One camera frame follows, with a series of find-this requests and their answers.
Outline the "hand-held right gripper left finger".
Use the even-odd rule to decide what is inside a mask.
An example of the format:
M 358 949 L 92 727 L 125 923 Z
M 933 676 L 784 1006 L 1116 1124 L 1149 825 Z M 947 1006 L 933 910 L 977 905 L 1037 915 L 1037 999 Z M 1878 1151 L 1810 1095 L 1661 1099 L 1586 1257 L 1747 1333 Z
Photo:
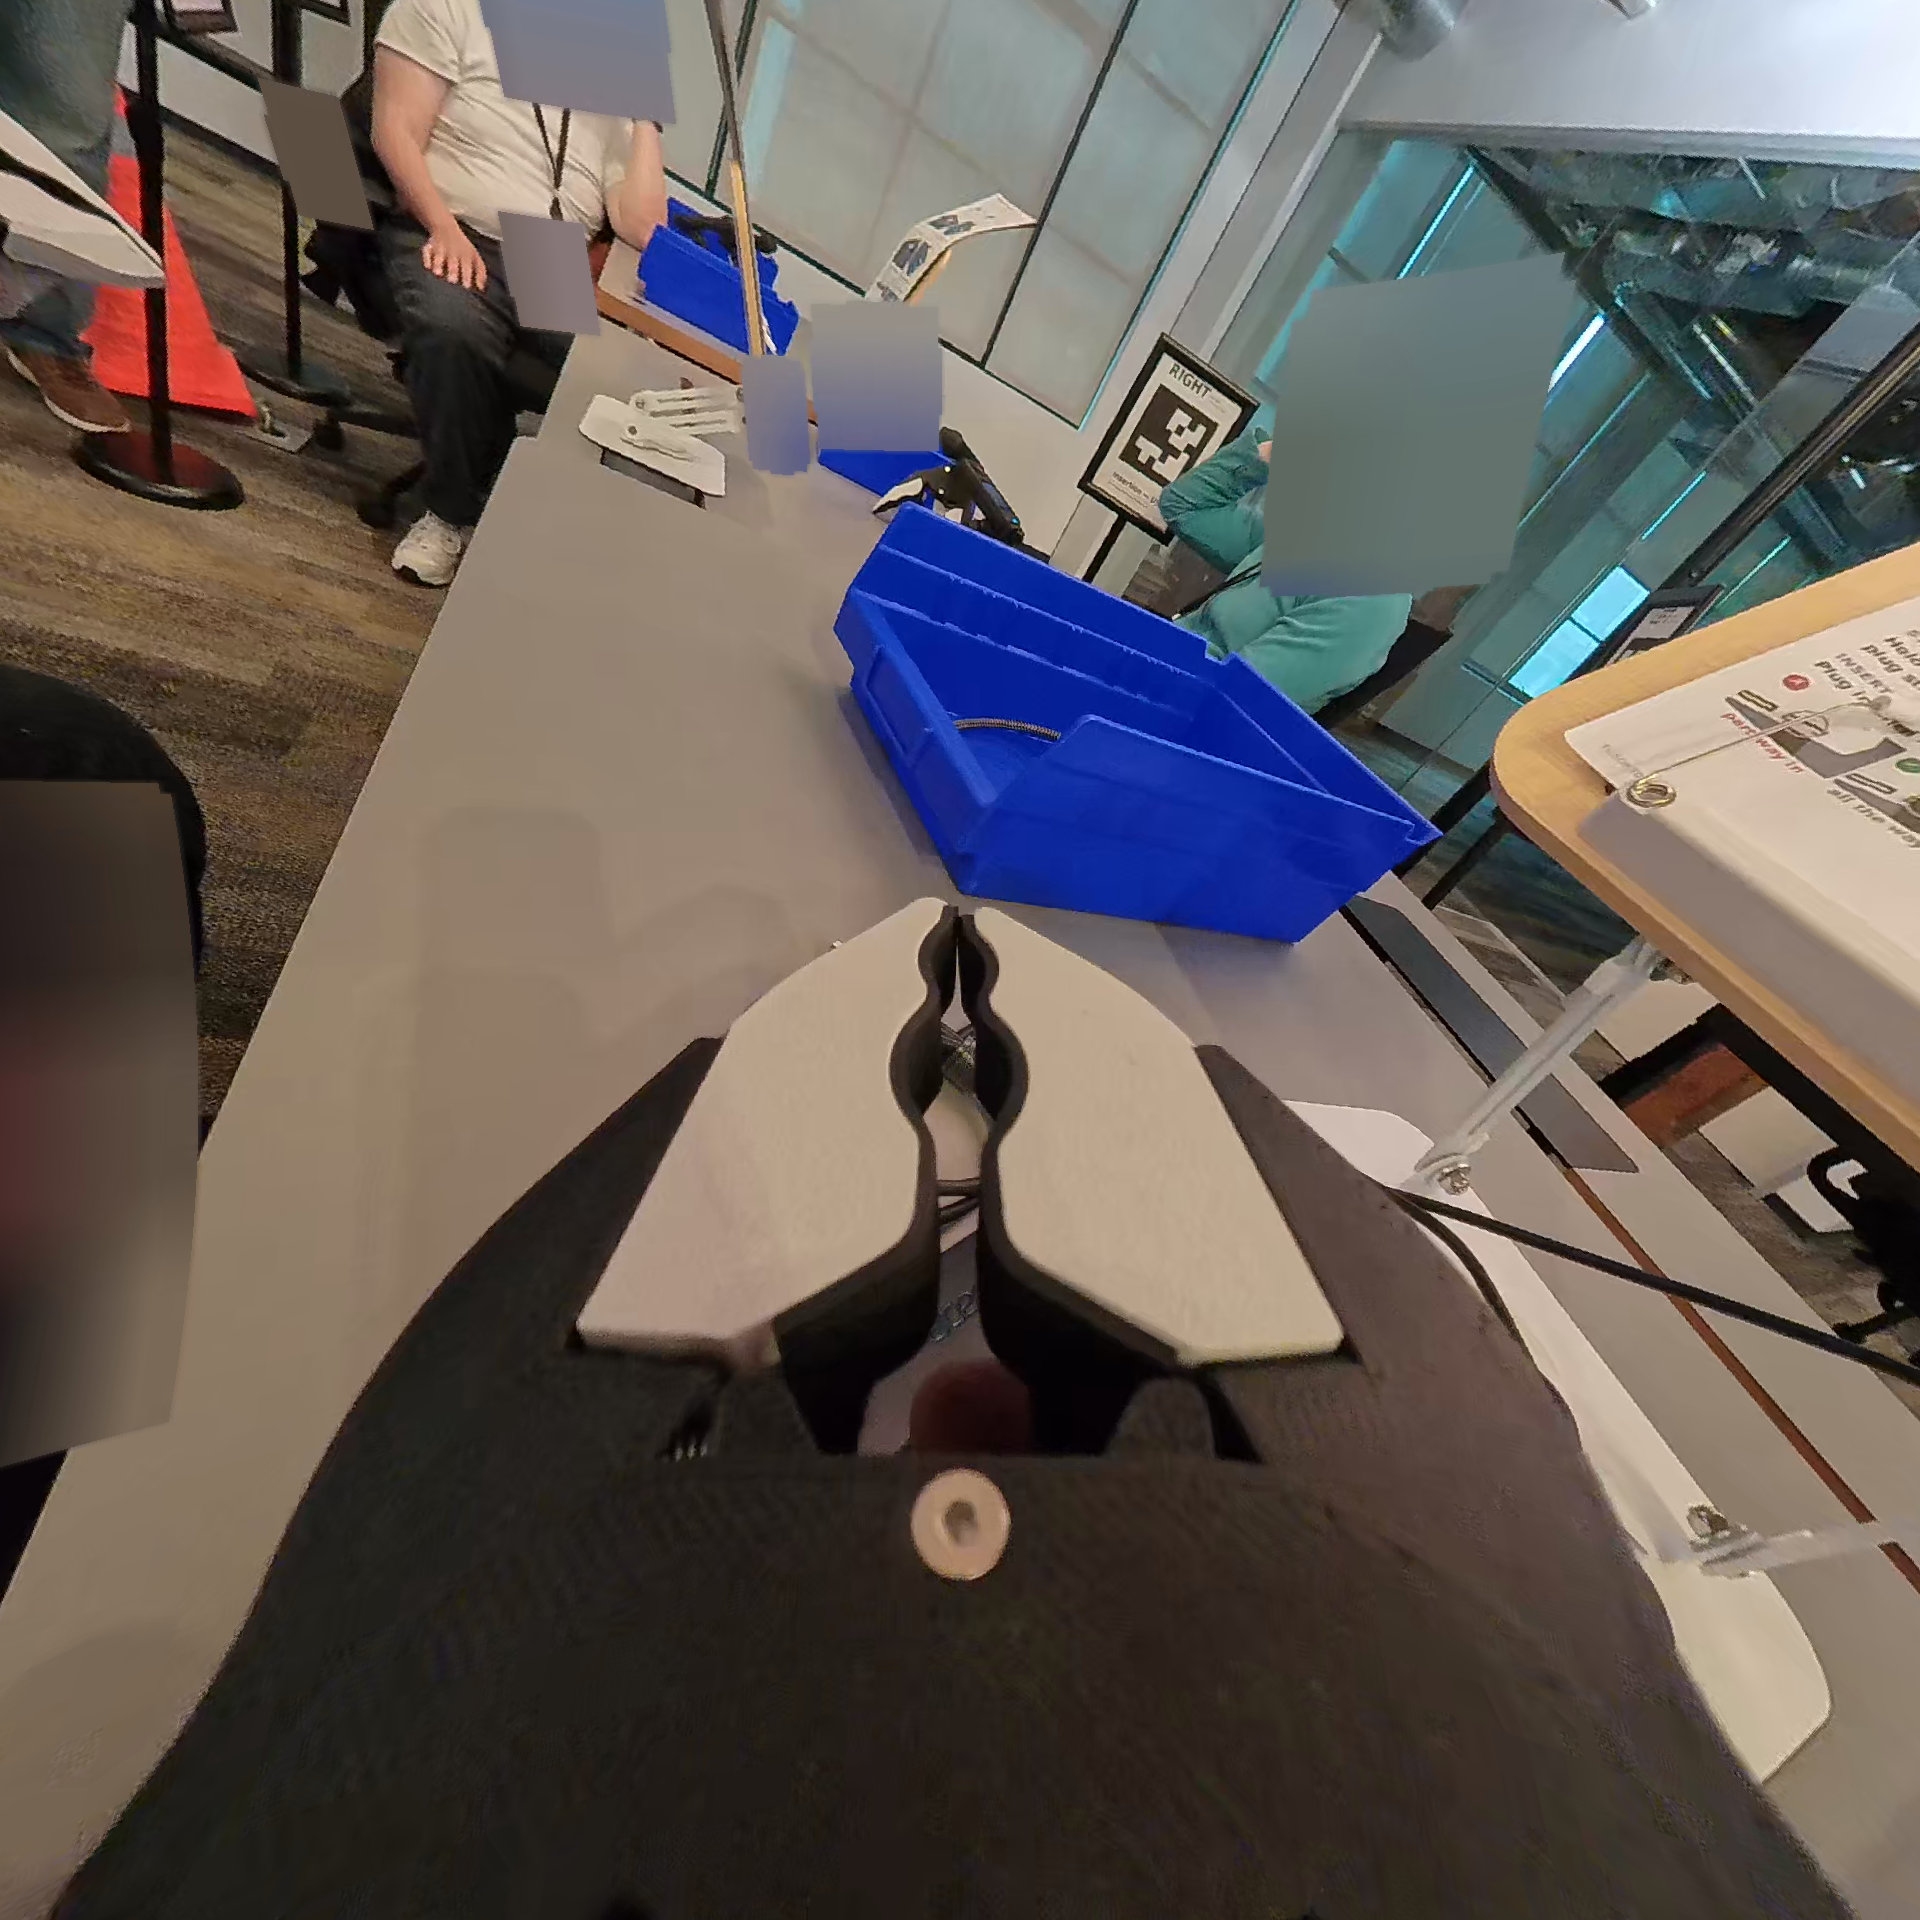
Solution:
M 939 1306 L 925 1113 L 955 937 L 918 899 L 732 1022 L 578 1315 L 588 1349 L 779 1377 L 825 1452 L 858 1452 Z

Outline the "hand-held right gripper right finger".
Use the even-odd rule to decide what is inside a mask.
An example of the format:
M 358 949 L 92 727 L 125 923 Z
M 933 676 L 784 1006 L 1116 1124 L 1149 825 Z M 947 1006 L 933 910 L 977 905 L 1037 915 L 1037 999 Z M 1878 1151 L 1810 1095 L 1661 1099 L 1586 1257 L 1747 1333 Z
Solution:
M 1100 1454 L 1146 1385 L 1334 1356 L 1344 1327 L 1203 1049 L 981 905 L 955 983 L 988 1115 L 977 1297 L 1042 1452 Z

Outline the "large blue plastic bin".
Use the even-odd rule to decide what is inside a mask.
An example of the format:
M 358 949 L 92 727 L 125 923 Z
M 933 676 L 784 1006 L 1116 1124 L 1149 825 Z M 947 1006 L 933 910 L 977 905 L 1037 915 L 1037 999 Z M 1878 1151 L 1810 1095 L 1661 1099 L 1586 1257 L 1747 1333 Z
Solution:
M 921 506 L 832 628 L 965 897 L 1297 943 L 1436 839 L 1245 662 Z

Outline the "wooden side table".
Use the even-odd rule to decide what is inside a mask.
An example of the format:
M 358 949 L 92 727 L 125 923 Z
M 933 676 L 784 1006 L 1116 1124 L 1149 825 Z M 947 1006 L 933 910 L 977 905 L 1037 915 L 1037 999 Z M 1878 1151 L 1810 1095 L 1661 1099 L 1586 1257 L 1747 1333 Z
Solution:
M 1532 702 L 1504 817 L 1915 1165 L 1908 543 Z

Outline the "black hand-held device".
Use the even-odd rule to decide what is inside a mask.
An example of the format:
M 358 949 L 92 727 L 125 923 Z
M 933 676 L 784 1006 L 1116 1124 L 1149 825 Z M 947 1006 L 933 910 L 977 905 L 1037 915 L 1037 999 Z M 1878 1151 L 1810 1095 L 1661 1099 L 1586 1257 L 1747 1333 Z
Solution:
M 1012 506 L 966 439 L 947 423 L 939 427 L 939 459 L 882 492 L 874 515 L 881 518 L 906 506 L 941 511 L 985 537 L 1025 548 L 1025 529 Z

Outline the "framed marker sign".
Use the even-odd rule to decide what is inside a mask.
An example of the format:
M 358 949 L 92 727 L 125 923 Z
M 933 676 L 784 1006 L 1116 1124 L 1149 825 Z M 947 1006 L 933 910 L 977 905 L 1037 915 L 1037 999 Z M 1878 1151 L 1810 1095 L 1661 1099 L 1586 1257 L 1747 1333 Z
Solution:
M 1077 492 L 1162 542 L 1162 497 L 1229 445 L 1261 399 L 1162 333 L 1081 471 Z

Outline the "white instruction sheet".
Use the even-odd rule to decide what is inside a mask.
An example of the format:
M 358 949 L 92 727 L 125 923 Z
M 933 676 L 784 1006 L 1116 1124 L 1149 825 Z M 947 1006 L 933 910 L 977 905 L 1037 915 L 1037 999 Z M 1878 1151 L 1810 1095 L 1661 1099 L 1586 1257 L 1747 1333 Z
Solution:
M 1573 727 L 1613 793 L 1613 857 L 1915 971 L 1915 613 L 1910 597 Z

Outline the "small blue plastic bin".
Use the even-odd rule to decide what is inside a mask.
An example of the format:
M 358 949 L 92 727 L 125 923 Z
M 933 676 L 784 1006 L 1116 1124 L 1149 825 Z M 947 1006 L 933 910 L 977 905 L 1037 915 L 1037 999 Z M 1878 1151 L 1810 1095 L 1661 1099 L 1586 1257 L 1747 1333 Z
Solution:
M 762 228 L 754 228 L 754 270 L 766 350 L 784 354 L 797 332 L 800 310 L 778 293 L 778 243 Z M 749 350 L 748 294 L 732 213 L 708 213 L 670 198 L 666 221 L 641 252 L 635 283 L 646 305 L 736 351 Z

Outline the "printed paper sheet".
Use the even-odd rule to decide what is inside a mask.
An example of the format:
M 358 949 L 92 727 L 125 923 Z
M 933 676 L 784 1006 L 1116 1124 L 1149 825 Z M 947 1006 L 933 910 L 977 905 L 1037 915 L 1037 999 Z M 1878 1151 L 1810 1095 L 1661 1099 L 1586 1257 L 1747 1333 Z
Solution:
M 904 233 L 864 297 L 876 305 L 918 305 L 965 243 L 993 233 L 1027 233 L 1037 225 L 1036 214 L 1003 195 L 936 213 Z

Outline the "wooden pole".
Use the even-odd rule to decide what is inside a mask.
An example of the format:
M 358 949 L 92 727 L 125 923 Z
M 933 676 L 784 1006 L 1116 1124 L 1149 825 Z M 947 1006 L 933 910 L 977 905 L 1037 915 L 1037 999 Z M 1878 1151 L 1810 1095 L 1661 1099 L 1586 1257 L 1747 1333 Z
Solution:
M 730 41 L 730 26 L 722 2 L 704 2 L 704 19 L 710 39 L 710 60 L 722 99 L 722 153 L 726 163 L 726 204 L 734 220 L 736 236 L 736 270 L 741 279 L 744 330 L 748 357 L 763 357 L 770 350 L 770 335 L 762 306 L 760 250 L 753 225 L 748 158 L 736 100 L 736 61 Z

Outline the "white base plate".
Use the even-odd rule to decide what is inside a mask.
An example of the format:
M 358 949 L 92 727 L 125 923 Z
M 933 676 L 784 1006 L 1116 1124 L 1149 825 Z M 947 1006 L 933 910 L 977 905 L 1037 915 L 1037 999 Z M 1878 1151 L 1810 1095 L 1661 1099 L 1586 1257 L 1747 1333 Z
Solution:
M 1705 1569 L 1705 1543 L 1693 1523 L 1710 1503 L 1705 1489 L 1532 1260 L 1491 1234 L 1488 1212 L 1474 1194 L 1467 1209 L 1470 1222 L 1457 1234 L 1483 1263 L 1497 1302 L 1517 1322 L 1522 1358 L 1565 1404 L 1574 1447 L 1666 1611 L 1681 1663 L 1740 1763 L 1768 1782 L 1833 1713 L 1828 1676 L 1805 1628 L 1769 1575 Z

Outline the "black stanchion post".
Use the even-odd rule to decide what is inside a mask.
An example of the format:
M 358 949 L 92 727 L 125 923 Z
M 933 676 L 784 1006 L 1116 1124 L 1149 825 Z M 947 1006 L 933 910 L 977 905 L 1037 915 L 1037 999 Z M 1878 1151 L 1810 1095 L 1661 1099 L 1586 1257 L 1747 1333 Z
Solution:
M 133 2 L 136 30 L 136 103 L 129 126 L 140 180 L 140 231 L 160 266 L 165 257 L 162 204 L 162 123 L 157 71 L 157 7 Z M 178 444 L 173 433 L 170 286 L 145 293 L 145 346 L 149 375 L 149 423 L 125 433 L 83 437 L 75 444 L 77 466 L 112 490 L 162 508 L 189 511 L 234 511 L 248 500 L 234 471 L 193 445 Z

